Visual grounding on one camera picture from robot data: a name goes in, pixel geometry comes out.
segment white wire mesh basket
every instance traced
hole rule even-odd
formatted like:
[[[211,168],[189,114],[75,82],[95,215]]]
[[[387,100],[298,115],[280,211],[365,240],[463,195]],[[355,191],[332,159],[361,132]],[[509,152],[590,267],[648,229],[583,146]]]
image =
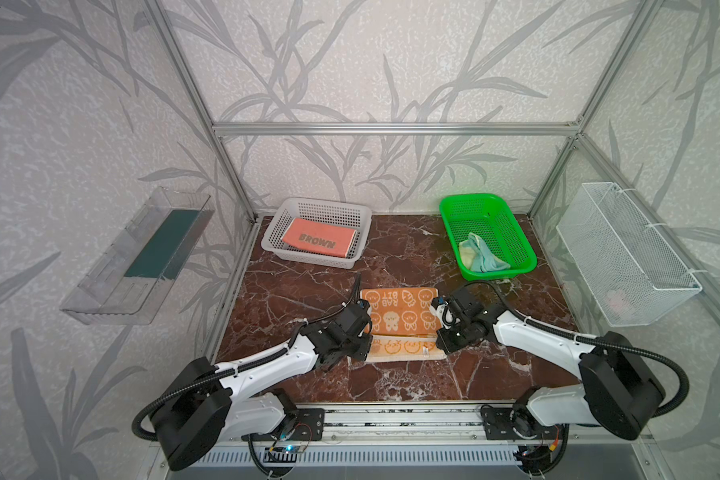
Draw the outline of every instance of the white wire mesh basket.
[[[701,291],[618,184],[582,184],[557,232],[611,326],[649,325]]]
[[[348,226],[357,229],[358,234],[355,235],[355,240],[349,247],[346,258],[313,254],[282,241],[282,236],[288,230],[288,226],[294,218],[303,218],[335,226]],[[262,248],[274,252],[283,260],[348,269],[354,267],[355,261],[362,255],[370,228],[371,209],[367,206],[309,198],[288,198],[277,209],[272,222],[264,232]]]

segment light blue cloth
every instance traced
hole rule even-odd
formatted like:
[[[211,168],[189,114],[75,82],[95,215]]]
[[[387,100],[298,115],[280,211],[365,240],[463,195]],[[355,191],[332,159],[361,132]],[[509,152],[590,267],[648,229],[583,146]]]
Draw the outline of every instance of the light blue cloth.
[[[490,251],[480,235],[470,232],[468,238],[458,245],[461,263],[473,272],[496,272],[506,270],[510,264]]]

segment brown marble tabletop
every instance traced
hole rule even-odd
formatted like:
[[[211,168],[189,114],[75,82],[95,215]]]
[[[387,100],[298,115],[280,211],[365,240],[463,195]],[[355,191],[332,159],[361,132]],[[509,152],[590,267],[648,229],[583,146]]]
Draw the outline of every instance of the brown marble tabletop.
[[[296,318],[333,311],[348,296],[355,272],[362,288],[434,286],[447,293],[466,280],[459,273],[439,216],[374,216],[368,244],[352,270],[281,260],[261,248],[264,219],[217,361],[239,359],[288,340]],[[526,216],[518,222],[536,255],[529,274],[504,280],[502,291],[519,311],[575,330],[560,287]],[[497,302],[492,293],[479,293]],[[522,350],[488,342],[445,360],[365,363],[341,360],[328,372],[287,379],[278,387],[294,402],[384,400],[509,400],[532,385],[578,383],[565,370]]]

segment leaf-patterned wallpaper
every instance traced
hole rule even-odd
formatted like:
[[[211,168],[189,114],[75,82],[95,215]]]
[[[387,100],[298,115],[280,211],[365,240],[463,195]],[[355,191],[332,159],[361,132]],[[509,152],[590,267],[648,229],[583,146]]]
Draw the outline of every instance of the leaf-patterned wallpaper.
[[[720,2],[664,2],[587,133],[720,283]],[[584,181],[602,179],[575,154],[535,223],[576,318],[602,332],[609,327],[554,230]],[[617,330],[690,376],[681,408],[649,424],[672,473],[720,480],[716,321],[691,299],[652,326]],[[657,373],[672,392],[671,373]]]
[[[165,0],[216,122],[571,121],[636,0]],[[558,138],[248,137],[260,211],[287,197],[433,212],[490,191],[528,211]]]
[[[130,420],[200,354],[250,229],[140,7],[0,2],[0,478],[134,478]],[[60,312],[158,185],[216,212],[154,321]]]

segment plastic basket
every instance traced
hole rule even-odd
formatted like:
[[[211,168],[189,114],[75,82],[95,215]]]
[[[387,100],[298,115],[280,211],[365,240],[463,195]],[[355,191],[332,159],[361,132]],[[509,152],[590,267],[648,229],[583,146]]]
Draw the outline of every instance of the plastic basket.
[[[288,230],[291,220],[303,218],[335,226],[349,226],[358,230],[355,241],[349,247],[346,258],[305,252],[290,246],[282,241],[282,236]],[[303,262],[337,268],[352,268],[355,261],[360,258],[368,239],[371,228],[371,209],[362,205],[343,204],[327,200],[312,200],[309,198],[288,198],[277,209],[272,222],[264,232],[262,248],[274,252],[283,260]]]
[[[618,184],[582,184],[557,232],[611,326],[648,325],[701,291]]]
[[[453,195],[440,202],[445,231],[451,240],[461,276],[467,280],[512,278],[536,268],[536,254],[518,221],[501,197],[492,194]],[[480,235],[494,255],[510,264],[508,270],[473,272],[461,263],[458,245],[470,232]]]

